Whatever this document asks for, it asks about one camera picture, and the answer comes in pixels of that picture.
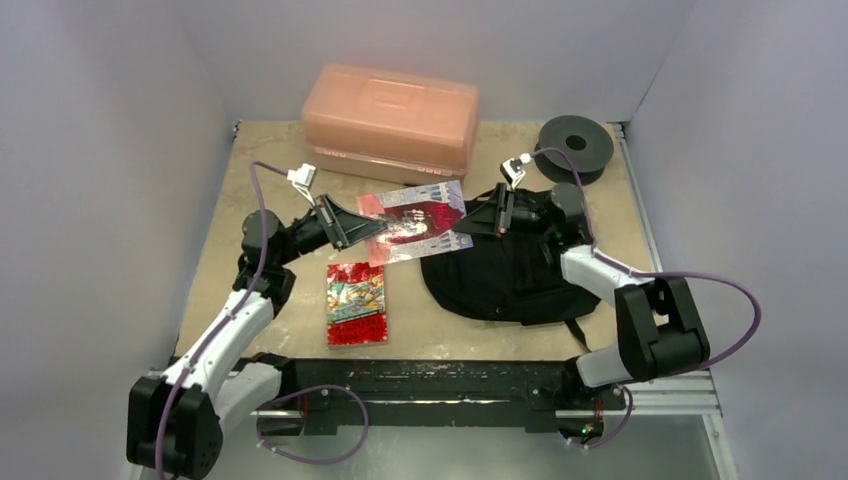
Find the red patterned notebook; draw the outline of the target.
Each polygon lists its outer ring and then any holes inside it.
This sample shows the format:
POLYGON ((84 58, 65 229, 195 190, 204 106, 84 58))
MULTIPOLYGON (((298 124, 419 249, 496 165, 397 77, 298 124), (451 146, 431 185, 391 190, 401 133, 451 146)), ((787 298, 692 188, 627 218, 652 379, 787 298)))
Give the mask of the red patterned notebook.
POLYGON ((382 266, 340 263, 326 270, 326 343, 330 348, 384 344, 389 328, 382 266))

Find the black fabric student bag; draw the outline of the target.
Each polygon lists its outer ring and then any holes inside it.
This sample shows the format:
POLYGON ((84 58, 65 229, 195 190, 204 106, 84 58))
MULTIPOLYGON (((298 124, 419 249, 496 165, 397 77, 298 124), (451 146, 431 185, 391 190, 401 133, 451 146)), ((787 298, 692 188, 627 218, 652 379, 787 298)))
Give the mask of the black fabric student bag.
MULTIPOLYGON (((494 189, 466 201, 469 212, 495 200, 494 189)), ((523 326, 564 323, 587 344, 578 318, 600 300, 563 278, 559 255, 592 242, 581 191, 558 184, 549 191, 516 190, 523 220, 505 235, 472 236, 468 249, 425 257, 420 268, 427 290, 444 309, 483 321, 523 326)))

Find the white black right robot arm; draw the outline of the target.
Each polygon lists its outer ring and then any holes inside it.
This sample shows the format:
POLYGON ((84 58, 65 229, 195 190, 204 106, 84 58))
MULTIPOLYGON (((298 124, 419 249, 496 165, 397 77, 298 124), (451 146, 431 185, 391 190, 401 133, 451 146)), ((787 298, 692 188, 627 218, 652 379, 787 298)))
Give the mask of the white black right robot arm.
POLYGON ((614 308, 616 342, 566 363, 561 392, 569 404, 584 407, 602 388, 683 373, 708 360, 710 343, 687 281, 663 279, 601 252, 577 186, 560 183, 532 200, 499 183, 455 229, 473 236, 534 235, 567 283, 614 308))

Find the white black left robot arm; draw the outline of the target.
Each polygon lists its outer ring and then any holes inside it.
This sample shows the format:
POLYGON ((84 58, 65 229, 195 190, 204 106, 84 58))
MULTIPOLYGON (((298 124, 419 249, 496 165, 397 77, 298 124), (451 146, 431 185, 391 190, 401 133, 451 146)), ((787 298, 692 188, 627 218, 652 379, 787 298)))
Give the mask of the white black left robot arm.
POLYGON ((289 300, 296 281, 287 264, 325 245, 344 250, 386 228, 330 196, 313 199, 307 213, 285 225, 260 207, 242 224, 238 274, 224 306, 190 349, 158 375, 140 377, 128 398, 126 458, 187 479, 205 478, 226 433, 257 407, 284 409, 298 382, 286 358, 259 357, 232 372, 242 353, 289 300))

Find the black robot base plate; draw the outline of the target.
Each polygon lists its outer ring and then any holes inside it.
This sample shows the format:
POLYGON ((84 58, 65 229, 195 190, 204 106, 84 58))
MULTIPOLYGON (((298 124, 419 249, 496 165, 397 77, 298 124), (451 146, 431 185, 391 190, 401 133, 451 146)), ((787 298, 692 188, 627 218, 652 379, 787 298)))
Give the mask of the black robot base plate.
MULTIPOLYGON (((251 358, 241 358, 232 372, 238 374, 250 361, 262 357, 269 359, 275 354, 260 353, 251 358)), ((340 392, 349 385, 360 386, 367 391, 375 391, 382 398, 406 399, 421 397, 424 391, 433 391, 437 398, 454 398, 459 395, 489 396, 493 385, 519 384, 518 376, 526 380, 537 379, 546 385, 564 393, 567 400, 599 400, 600 394, 611 387, 577 394, 563 390, 563 372, 566 363, 548 361, 438 361, 434 363, 418 360, 342 360, 342 359, 294 359, 286 358, 286 377, 283 391, 271 404, 286 404, 292 400, 296 407, 310 405, 309 395, 321 388, 330 388, 340 392)), ((362 423, 369 426, 365 407, 362 410, 362 423)), ((338 427, 326 420, 317 423, 305 421, 309 435, 334 435, 338 427)), ((595 438, 604 431, 602 418, 576 419, 555 418, 551 422, 494 426, 397 426, 397 427, 481 427, 481 428, 523 428, 528 433, 550 433, 561 431, 574 437, 595 438)))

